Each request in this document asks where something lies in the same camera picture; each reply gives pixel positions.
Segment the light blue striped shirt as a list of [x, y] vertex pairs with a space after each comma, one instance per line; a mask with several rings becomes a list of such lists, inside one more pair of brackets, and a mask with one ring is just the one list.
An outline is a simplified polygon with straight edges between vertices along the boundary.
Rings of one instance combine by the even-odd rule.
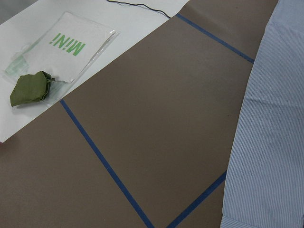
[[304, 225], [304, 3], [280, 0], [248, 80], [225, 181], [223, 228]]

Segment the clear plastic MINI bag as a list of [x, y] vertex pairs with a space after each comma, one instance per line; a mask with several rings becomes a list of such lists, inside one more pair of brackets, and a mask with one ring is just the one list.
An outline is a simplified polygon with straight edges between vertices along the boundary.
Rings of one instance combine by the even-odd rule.
[[11, 83], [10, 97], [18, 78], [44, 71], [56, 80], [43, 100], [52, 106], [62, 99], [77, 79], [115, 39], [117, 31], [68, 11], [37, 41], [18, 53], [2, 74]]

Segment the green folded cloth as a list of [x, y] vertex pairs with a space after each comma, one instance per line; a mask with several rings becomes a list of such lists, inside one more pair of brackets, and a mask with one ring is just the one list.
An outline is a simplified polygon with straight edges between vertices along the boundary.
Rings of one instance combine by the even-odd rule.
[[45, 100], [55, 80], [44, 71], [20, 76], [9, 97], [11, 107]]

